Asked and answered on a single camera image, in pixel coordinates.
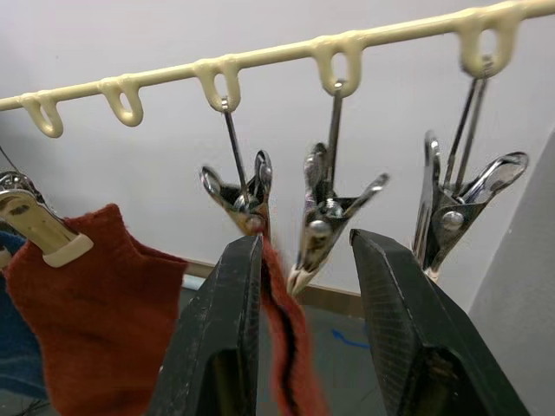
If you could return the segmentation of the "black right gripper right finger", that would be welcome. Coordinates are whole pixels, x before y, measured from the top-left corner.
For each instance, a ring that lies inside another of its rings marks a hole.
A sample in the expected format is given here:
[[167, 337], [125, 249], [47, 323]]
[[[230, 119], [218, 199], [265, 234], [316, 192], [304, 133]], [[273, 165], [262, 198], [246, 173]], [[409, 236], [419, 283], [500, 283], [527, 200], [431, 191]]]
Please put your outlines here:
[[370, 353], [389, 415], [526, 415], [467, 313], [411, 250], [350, 232]]

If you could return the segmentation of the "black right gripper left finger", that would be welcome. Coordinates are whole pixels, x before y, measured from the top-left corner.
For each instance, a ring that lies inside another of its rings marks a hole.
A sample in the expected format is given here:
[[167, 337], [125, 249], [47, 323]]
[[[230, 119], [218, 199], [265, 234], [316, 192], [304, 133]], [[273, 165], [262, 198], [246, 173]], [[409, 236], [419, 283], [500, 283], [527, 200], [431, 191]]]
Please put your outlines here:
[[160, 415], [253, 415], [263, 241], [242, 237], [180, 315], [158, 377]]

